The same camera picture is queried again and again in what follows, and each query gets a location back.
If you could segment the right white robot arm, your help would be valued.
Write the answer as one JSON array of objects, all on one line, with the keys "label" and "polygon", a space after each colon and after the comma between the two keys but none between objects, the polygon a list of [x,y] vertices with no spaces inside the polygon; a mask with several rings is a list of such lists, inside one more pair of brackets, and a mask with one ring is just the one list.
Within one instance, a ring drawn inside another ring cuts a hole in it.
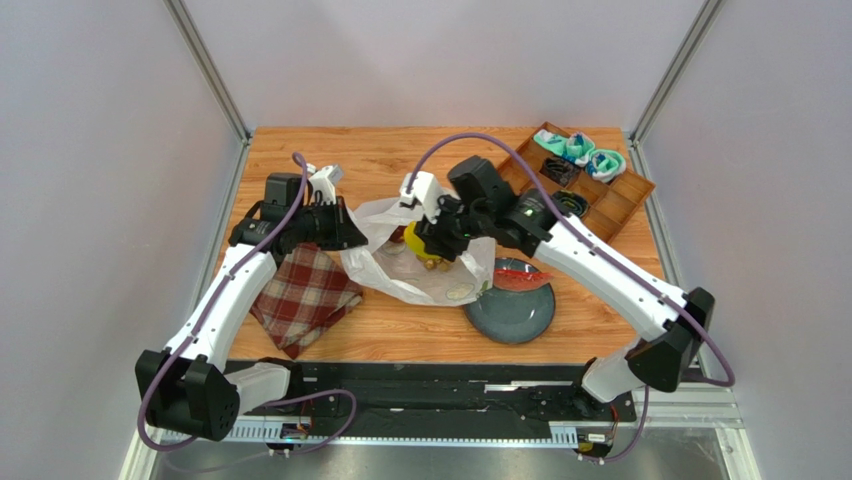
[{"label": "right white robot arm", "polygon": [[710,292],[685,292],[648,273],[562,211],[555,196],[540,188],[516,193],[484,158],[464,160],[448,178],[451,194],[426,172],[408,174],[400,187],[402,206],[424,210],[406,235],[416,253],[455,260],[473,240],[492,238],[557,269],[614,308],[638,335],[591,361],[579,381],[586,396],[609,403],[643,385],[678,389],[705,342],[715,307]]}]

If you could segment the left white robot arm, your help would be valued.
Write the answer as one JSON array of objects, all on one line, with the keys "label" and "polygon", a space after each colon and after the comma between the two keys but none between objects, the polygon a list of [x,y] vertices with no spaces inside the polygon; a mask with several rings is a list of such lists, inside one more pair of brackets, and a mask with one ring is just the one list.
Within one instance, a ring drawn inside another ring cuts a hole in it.
[{"label": "left white robot arm", "polygon": [[296,247],[366,245],[336,193],[342,176],[338,165],[268,176],[263,199],[233,228],[200,304],[161,350],[145,350],[136,361],[140,434],[157,427],[188,440],[220,441],[240,415],[286,398],[293,366],[259,360],[227,373],[228,353],[250,307]]}]

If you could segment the red fake watermelon slice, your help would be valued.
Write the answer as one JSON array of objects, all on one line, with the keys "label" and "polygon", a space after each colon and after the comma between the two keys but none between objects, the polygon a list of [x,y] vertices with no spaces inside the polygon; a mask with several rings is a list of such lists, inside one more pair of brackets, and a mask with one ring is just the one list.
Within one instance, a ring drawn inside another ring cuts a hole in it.
[{"label": "red fake watermelon slice", "polygon": [[553,275],[546,272],[519,271],[508,268],[494,270],[494,287],[510,292],[533,291],[550,284]]}]

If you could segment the yellow fake pear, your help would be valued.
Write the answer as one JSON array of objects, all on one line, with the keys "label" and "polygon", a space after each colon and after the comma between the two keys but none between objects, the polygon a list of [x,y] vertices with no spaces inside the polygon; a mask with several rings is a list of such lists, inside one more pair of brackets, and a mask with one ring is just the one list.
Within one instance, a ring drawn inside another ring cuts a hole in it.
[{"label": "yellow fake pear", "polygon": [[417,222],[411,222],[403,231],[403,240],[409,250],[411,250],[420,260],[438,260],[439,255],[431,254],[426,251],[425,242],[416,234]]}]

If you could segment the brown fake longan bunch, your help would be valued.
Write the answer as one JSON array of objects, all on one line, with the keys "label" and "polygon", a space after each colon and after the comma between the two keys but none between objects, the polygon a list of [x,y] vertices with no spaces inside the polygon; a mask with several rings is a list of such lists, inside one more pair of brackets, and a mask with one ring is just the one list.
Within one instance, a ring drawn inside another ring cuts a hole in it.
[{"label": "brown fake longan bunch", "polygon": [[437,270],[437,271],[440,271],[440,272],[448,272],[453,267],[452,262],[445,260],[445,259],[442,259],[442,258],[437,258],[437,259],[428,258],[428,259],[423,261],[423,265],[429,271]]}]

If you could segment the white plastic bag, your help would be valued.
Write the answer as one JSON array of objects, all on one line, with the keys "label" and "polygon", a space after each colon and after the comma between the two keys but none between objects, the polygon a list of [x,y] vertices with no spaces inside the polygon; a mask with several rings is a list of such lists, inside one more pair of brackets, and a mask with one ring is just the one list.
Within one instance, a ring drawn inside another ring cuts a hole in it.
[{"label": "white plastic bag", "polygon": [[349,279],[407,304],[456,307],[472,303],[493,284],[496,242],[480,238],[448,267],[427,268],[406,246],[390,240],[399,227],[422,217],[395,198],[365,202],[350,212],[368,244],[340,254]]}]

